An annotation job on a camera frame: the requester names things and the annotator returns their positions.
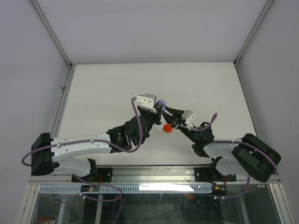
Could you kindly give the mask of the purple earbud charging case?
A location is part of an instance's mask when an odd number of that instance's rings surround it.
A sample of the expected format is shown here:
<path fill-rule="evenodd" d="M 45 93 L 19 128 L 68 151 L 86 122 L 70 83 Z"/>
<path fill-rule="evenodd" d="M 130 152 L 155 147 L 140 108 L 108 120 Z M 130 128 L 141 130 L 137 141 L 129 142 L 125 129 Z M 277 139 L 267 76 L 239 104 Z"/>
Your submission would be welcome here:
<path fill-rule="evenodd" d="M 157 106 L 158 106 L 158 108 L 161 109 L 161 111 L 165 111 L 166 110 L 166 102 L 163 99 L 159 99 L 157 101 Z"/>

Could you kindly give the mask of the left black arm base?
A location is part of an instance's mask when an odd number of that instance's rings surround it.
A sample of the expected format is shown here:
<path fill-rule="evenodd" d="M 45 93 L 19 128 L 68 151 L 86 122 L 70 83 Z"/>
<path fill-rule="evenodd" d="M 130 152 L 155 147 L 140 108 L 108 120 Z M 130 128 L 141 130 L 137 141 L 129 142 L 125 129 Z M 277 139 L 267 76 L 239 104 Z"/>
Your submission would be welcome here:
<path fill-rule="evenodd" d="M 82 180 L 92 183 L 110 183 L 113 177 L 113 168 L 104 167 L 97 168 L 96 174 L 89 174 L 87 176 L 81 177 Z"/>

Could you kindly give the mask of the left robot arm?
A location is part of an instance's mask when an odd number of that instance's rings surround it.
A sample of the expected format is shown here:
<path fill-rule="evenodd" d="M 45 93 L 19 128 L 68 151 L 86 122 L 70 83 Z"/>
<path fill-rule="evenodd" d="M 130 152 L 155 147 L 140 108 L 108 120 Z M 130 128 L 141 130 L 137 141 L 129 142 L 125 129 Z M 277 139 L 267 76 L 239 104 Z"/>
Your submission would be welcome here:
<path fill-rule="evenodd" d="M 94 159 L 78 159 L 87 154 L 135 153 L 150 136 L 154 125 L 161 123 L 162 104 L 152 108 L 134 106 L 135 116 L 106 132 L 90 137 L 60 139 L 50 133 L 42 133 L 31 146 L 31 152 L 22 159 L 23 165 L 31 167 L 32 176 L 49 175 L 55 171 L 68 173 L 94 181 L 98 176 Z"/>

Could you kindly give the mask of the white earbud charging case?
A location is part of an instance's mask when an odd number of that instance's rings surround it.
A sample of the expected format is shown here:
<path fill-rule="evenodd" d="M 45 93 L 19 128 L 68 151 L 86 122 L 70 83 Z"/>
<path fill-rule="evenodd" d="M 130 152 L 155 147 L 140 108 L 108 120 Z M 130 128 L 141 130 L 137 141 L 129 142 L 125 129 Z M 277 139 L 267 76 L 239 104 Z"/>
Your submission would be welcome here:
<path fill-rule="evenodd" d="M 163 126 L 162 125 L 155 125 L 155 129 L 160 131 L 160 130 L 163 129 Z"/>

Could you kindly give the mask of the orange earbud charging case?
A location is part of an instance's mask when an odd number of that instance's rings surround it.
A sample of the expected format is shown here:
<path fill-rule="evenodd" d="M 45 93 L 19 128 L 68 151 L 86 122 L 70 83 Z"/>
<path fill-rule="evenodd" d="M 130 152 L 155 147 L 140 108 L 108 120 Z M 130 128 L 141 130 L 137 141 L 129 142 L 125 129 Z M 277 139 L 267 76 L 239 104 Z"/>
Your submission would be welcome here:
<path fill-rule="evenodd" d="M 166 132 L 166 133 L 170 133 L 172 131 L 172 127 L 170 124 L 165 124 L 163 126 L 163 131 Z"/>

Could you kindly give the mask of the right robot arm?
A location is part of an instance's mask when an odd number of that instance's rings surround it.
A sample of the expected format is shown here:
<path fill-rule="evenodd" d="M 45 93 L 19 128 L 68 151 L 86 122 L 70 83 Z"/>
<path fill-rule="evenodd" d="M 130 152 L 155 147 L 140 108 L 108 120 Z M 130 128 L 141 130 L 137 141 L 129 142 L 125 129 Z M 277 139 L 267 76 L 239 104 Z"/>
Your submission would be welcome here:
<path fill-rule="evenodd" d="M 209 122 L 195 126 L 196 115 L 190 110 L 163 107 L 163 118 L 172 128 L 179 130 L 193 144 L 192 149 L 199 157 L 211 158 L 209 176 L 219 181 L 227 175 L 249 175 L 259 182 L 268 182 L 277 173 L 281 155 L 251 133 L 233 140 L 217 140 Z"/>

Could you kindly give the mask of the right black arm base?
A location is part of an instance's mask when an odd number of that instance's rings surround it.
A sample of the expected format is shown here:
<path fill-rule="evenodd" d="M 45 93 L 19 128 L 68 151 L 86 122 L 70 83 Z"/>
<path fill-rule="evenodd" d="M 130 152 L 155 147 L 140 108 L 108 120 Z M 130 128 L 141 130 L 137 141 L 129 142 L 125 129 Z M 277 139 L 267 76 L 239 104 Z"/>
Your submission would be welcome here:
<path fill-rule="evenodd" d="M 208 182 L 216 184 L 216 182 L 236 182 L 236 175 L 222 175 L 214 168 L 195 167 L 194 177 L 196 182 Z"/>

